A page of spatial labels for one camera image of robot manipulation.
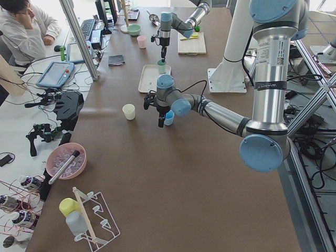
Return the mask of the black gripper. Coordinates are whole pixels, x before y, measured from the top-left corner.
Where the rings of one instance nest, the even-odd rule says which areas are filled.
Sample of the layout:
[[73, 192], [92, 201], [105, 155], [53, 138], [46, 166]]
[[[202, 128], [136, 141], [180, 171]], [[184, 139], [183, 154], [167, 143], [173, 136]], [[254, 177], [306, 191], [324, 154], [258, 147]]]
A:
[[159, 45], [162, 46], [161, 59], [163, 59], [163, 62], [166, 62], [166, 49], [170, 44], [170, 37], [168, 37], [168, 38], [160, 37], [159, 40], [160, 40]]
[[158, 127], [162, 128], [164, 126], [165, 115], [170, 111], [169, 106], [156, 105], [156, 110], [159, 113]]

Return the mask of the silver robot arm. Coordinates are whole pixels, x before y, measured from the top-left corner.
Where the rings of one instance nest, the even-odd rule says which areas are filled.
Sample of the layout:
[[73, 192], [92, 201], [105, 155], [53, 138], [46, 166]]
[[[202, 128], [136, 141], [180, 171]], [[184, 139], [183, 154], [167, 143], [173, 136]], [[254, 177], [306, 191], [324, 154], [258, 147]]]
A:
[[200, 23], [201, 19], [207, 15], [212, 7], [212, 1], [191, 1], [196, 5], [195, 11], [186, 21], [182, 21], [175, 13], [162, 12], [160, 28], [157, 35], [152, 37], [152, 41], [159, 39], [161, 49], [161, 61], [165, 62], [166, 50], [170, 44], [171, 29], [175, 29], [185, 38], [190, 38], [195, 27]]
[[290, 151], [283, 112], [287, 90], [290, 43], [307, 33], [308, 1], [238, 1], [222, 62], [208, 74], [211, 92], [242, 92], [244, 56], [256, 41], [253, 97], [246, 102], [251, 117], [220, 106], [204, 95], [178, 89], [168, 74], [159, 76], [156, 90], [144, 107], [156, 107], [160, 127], [173, 111], [185, 116], [196, 111], [227, 132], [242, 137], [239, 152], [253, 170], [270, 172], [281, 166]]

